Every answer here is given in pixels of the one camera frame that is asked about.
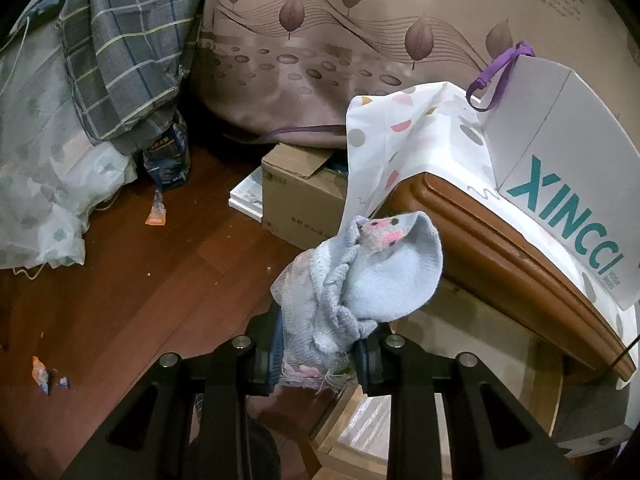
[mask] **cardboard box flap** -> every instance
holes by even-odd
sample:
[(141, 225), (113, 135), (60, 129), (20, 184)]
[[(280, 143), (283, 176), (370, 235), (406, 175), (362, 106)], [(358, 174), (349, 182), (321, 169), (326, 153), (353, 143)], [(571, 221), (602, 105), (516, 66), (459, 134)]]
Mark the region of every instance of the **cardboard box flap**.
[(262, 163), (302, 178), (309, 178), (322, 167), (332, 153), (333, 150), (322, 148), (303, 148), (278, 144), (262, 158)]

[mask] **cardboard box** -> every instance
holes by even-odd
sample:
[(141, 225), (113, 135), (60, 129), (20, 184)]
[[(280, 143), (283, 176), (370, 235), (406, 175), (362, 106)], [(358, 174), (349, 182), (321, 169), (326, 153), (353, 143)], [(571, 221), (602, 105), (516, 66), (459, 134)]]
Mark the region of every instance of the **cardboard box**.
[(613, 114), (574, 70), (520, 56), (483, 119), (498, 193), (630, 307), (640, 296), (640, 155)]
[(347, 178), (323, 167), (331, 150), (278, 144), (262, 159), (262, 226), (301, 249), (340, 227)]

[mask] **reddish-brown floor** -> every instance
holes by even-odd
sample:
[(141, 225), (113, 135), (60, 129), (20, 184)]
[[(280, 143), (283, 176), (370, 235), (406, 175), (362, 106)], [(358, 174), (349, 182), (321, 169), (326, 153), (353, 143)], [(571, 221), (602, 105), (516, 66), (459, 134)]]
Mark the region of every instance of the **reddish-brown floor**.
[[(164, 193), (164, 227), (144, 223), (154, 185), (140, 178), (91, 216), (84, 266), (46, 267), (34, 282), (0, 271), (0, 426), (39, 479), (59, 478), (160, 354), (209, 352), (268, 307), (271, 282), (299, 250), (227, 205), (261, 153), (195, 146), (188, 184)], [(71, 389), (40, 393), (34, 355)], [(303, 480), (298, 442), (330, 396), (282, 396), (252, 399), (250, 413), (273, 430), (283, 478)]]

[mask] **metal screw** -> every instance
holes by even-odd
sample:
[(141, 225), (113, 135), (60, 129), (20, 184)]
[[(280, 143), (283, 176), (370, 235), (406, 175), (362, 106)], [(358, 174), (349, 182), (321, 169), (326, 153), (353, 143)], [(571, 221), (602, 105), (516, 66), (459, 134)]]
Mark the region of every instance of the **metal screw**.
[(251, 344), (251, 338), (245, 335), (239, 335), (233, 338), (231, 344), (234, 346), (234, 348), (241, 350), (242, 348), (247, 348)]
[(404, 337), (398, 334), (388, 335), (385, 343), (391, 348), (402, 348), (404, 346)]
[(171, 368), (178, 362), (178, 356), (172, 352), (162, 354), (158, 359), (160, 366), (163, 368)]
[(458, 361), (460, 361), (461, 365), (466, 366), (467, 368), (473, 368), (478, 364), (478, 358), (469, 352), (460, 354), (458, 356)]

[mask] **purple strap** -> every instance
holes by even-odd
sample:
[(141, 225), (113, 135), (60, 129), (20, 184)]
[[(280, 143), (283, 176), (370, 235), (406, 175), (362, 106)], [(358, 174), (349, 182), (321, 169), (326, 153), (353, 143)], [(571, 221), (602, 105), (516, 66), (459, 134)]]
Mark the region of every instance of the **purple strap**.
[[(485, 112), (487, 110), (491, 110), (495, 105), (500, 102), (502, 99), (502, 94), (504, 94), (505, 88), (507, 88), (507, 81), (511, 75), (511, 69), (513, 69), (513, 64), (518, 59), (518, 56), (531, 56), (536, 57), (536, 53), (533, 52), (533, 47), (527, 43), (526, 41), (521, 41), (516, 46), (512, 46), (505, 50), (500, 56), (495, 58), (487, 68), (482, 70), (478, 79), (473, 81), (469, 88), (466, 89), (466, 101), (471, 105), (474, 110), (479, 112)], [(491, 78), (497, 74), (498, 70), (502, 67), (505, 67), (504, 72), (500, 76), (500, 80), (495, 87), (494, 95), (491, 97), (491, 102), (489, 103), (487, 108), (478, 108), (474, 106), (471, 102), (471, 96), (474, 94), (476, 90), (482, 90), (486, 88), (491, 81)]]

